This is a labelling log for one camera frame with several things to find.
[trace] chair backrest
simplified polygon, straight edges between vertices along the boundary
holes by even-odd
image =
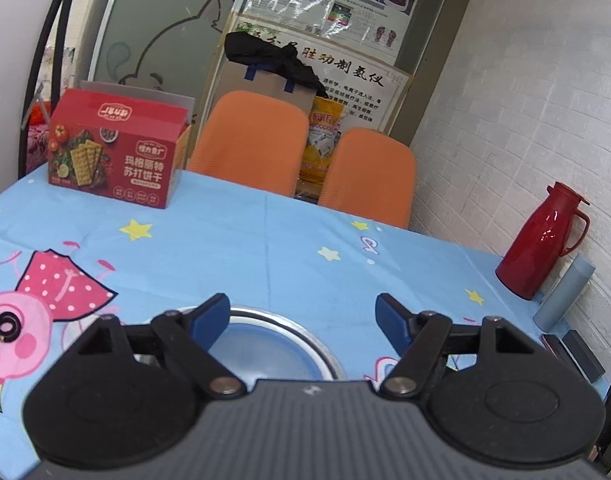
[[[188,170],[294,196],[308,129],[307,115],[294,105],[230,92],[210,113]]]
[[[417,164],[397,140],[365,128],[341,136],[319,205],[407,229]]]

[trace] jug handle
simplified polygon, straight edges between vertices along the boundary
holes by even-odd
[[[582,218],[585,221],[586,226],[585,226],[585,229],[583,229],[583,234],[581,235],[581,238],[579,238],[579,240],[572,247],[568,249],[564,249],[563,252],[561,253],[561,256],[567,256],[567,254],[570,254],[573,250],[575,250],[579,245],[581,245],[581,242],[583,241],[583,238],[586,237],[586,234],[588,234],[588,229],[589,229],[588,215],[586,215],[585,213],[582,213],[578,209],[574,212],[574,214]]]

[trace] jug lid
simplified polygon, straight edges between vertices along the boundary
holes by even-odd
[[[555,182],[554,183],[554,189],[557,190],[559,193],[565,195],[570,200],[579,200],[580,202],[585,202],[586,204],[589,205],[589,202],[587,200],[585,200],[585,198],[583,198],[581,195],[579,195],[571,187],[568,187],[568,186],[566,186],[563,183]],[[548,186],[548,192],[550,192],[551,190],[552,190],[552,188],[550,186]]]

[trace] yellow package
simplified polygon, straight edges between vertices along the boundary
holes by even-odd
[[[310,112],[310,133],[301,160],[300,178],[313,184],[322,184],[332,161],[332,153],[339,142],[339,121],[344,105],[315,97]]]

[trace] gray thermos bottle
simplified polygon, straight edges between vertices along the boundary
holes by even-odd
[[[579,297],[595,269],[591,262],[577,254],[570,268],[543,299],[541,308],[533,317],[538,328],[550,332]]]

